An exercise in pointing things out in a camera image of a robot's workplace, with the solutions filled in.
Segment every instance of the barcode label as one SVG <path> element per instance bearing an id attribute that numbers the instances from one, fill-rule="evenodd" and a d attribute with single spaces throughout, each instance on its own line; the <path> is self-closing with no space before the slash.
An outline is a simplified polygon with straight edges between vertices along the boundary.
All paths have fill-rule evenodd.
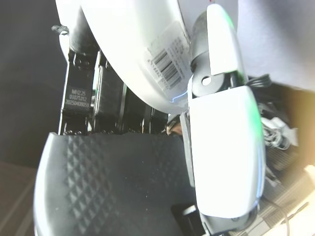
<path id="1" fill-rule="evenodd" d="M 156 65 L 157 69 L 166 80 L 169 89 L 175 87 L 182 80 L 182 77 L 178 73 L 174 62 L 165 49 L 163 49 L 156 57 L 154 57 L 152 62 Z"/>

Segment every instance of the black cable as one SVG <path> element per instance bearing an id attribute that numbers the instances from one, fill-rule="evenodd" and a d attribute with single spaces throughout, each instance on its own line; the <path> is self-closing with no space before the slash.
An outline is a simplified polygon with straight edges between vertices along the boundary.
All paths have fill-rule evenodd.
<path id="1" fill-rule="evenodd" d="M 252 88 L 265 88 L 272 84 L 268 74 L 259 77 L 250 77 L 250 80 L 246 83 L 247 86 Z"/>
<path id="2" fill-rule="evenodd" d="M 284 221 L 286 223 L 286 236 L 290 236 L 290 224 L 289 224 L 289 219 L 285 213 L 285 211 L 282 209 L 281 206 L 275 204 L 274 202 L 272 202 L 271 200 L 265 198 L 264 196 L 261 197 L 261 199 L 267 203 L 269 203 L 270 205 L 272 205 L 274 208 L 278 209 L 282 215 L 284 216 Z"/>

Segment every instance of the white sticker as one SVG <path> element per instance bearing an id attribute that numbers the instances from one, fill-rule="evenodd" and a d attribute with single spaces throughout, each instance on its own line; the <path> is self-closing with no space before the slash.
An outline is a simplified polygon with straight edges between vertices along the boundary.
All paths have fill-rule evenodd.
<path id="1" fill-rule="evenodd" d="M 187 91 L 192 73 L 189 67 L 189 42 L 179 22 L 171 24 L 145 53 L 145 61 L 165 95 L 174 102 Z"/>

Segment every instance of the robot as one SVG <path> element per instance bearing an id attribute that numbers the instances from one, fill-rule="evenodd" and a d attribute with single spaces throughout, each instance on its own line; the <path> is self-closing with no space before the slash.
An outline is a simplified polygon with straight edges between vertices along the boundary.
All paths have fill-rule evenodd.
<path id="1" fill-rule="evenodd" d="M 69 211 L 59 212 L 69 205 L 57 204 L 58 197 L 48 186 L 55 186 L 51 178 L 58 179 L 48 170 L 63 175 L 52 156 L 69 158 L 93 133 L 160 135 L 169 115 L 180 118 L 184 174 L 195 194 L 195 204 L 183 208 L 180 216 L 190 219 L 191 235 L 247 228 L 257 216 L 263 192 L 265 143 L 251 90 L 259 80 L 249 81 L 236 37 L 237 1 L 57 0 L 56 4 L 62 26 L 54 30 L 60 34 L 68 67 L 59 132 L 47 140 L 36 179 L 37 235 L 117 235 L 104 228 L 104 217 L 98 219 L 103 224 L 90 229 L 100 203 L 92 213 L 82 206 L 74 213 L 81 223 L 73 220 L 71 227 L 64 226 Z M 108 79 L 108 70 L 121 80 Z M 108 103 L 108 94 L 119 100 L 119 106 Z M 65 154 L 57 139 L 78 139 L 78 146 Z M 62 166 L 69 170 L 75 165 L 79 166 L 74 158 Z M 88 165 L 77 175 L 85 174 Z M 94 188 L 100 188 L 97 182 Z M 75 198 L 71 204 L 79 204 L 81 192 L 75 197 L 67 194 Z M 188 235 L 185 224 L 181 228 Z"/>

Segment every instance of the quilted black surface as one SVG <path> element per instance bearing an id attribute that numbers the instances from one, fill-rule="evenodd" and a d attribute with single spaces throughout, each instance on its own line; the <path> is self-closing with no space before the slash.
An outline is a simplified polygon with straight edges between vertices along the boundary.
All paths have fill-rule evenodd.
<path id="1" fill-rule="evenodd" d="M 38 236 L 180 236 L 171 206 L 194 201 L 177 137 L 50 134 L 35 226 Z"/>

